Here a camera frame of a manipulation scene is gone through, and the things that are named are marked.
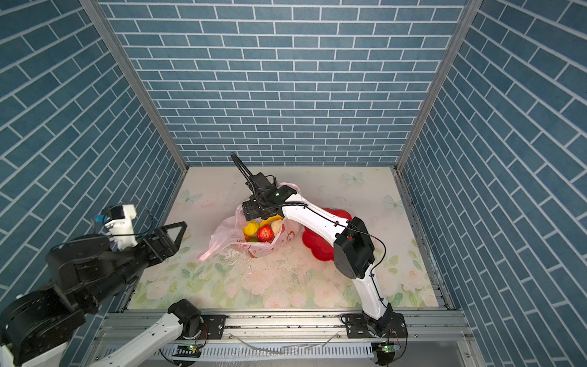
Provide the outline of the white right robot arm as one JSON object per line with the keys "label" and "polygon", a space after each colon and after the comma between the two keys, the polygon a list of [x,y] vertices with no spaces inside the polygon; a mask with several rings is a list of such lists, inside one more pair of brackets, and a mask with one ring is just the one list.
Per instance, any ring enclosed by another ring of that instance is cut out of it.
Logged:
{"label": "white right robot arm", "polygon": [[267,219],[279,215],[293,220],[326,240],[334,252],[334,263],[340,273],[353,281],[368,321],[380,324],[389,321],[393,308],[380,295],[375,277],[375,246],[373,236],[358,217],[347,220],[328,213],[310,203],[288,184],[278,185],[262,174],[242,170],[246,185],[252,192],[242,203],[246,220]]}

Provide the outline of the pink plastic bag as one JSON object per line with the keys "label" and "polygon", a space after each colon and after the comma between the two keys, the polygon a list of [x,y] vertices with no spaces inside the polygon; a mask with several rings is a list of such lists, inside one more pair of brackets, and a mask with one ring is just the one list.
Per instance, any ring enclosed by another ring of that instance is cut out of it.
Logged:
{"label": "pink plastic bag", "polygon": [[209,240],[209,249],[198,259],[205,261],[227,248],[251,258],[260,258],[291,242],[301,233],[301,224],[280,215],[267,220],[246,220],[240,206],[233,217],[222,221]]}

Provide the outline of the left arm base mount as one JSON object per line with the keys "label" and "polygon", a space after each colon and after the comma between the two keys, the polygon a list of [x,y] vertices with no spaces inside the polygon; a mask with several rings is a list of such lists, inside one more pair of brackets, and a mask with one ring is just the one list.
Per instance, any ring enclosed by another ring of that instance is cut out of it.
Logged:
{"label": "left arm base mount", "polygon": [[221,340],[226,326],[224,314],[204,314],[201,316],[201,332],[198,340]]}

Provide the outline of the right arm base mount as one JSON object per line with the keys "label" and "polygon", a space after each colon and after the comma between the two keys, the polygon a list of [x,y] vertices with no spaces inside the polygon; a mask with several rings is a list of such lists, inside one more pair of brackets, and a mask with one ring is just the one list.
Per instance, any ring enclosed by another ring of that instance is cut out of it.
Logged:
{"label": "right arm base mount", "polygon": [[401,313],[386,313],[380,319],[374,319],[366,313],[344,313],[339,319],[350,339],[408,337],[407,325]]}

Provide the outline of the beige fake fruit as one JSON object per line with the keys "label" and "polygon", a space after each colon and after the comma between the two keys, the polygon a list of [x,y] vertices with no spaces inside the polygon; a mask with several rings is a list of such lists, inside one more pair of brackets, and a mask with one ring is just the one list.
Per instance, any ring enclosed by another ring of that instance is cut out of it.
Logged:
{"label": "beige fake fruit", "polygon": [[275,220],[270,224],[271,230],[275,236],[281,233],[283,220]]}

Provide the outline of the red fake strawberry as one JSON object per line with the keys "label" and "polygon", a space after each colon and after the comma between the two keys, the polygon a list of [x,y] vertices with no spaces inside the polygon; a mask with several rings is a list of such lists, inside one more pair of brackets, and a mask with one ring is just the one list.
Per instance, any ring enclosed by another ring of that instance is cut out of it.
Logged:
{"label": "red fake strawberry", "polygon": [[271,243],[275,238],[270,225],[259,228],[257,239],[260,243]]}

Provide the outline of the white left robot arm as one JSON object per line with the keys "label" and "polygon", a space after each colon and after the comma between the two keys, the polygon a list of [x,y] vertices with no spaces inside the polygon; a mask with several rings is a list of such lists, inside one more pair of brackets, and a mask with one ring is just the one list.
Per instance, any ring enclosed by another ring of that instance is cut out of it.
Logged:
{"label": "white left robot arm", "polygon": [[158,227],[134,247],[114,251],[107,235],[88,234],[50,250],[50,283],[1,313],[1,364],[59,362],[74,332],[142,272],[180,250],[185,222]]}

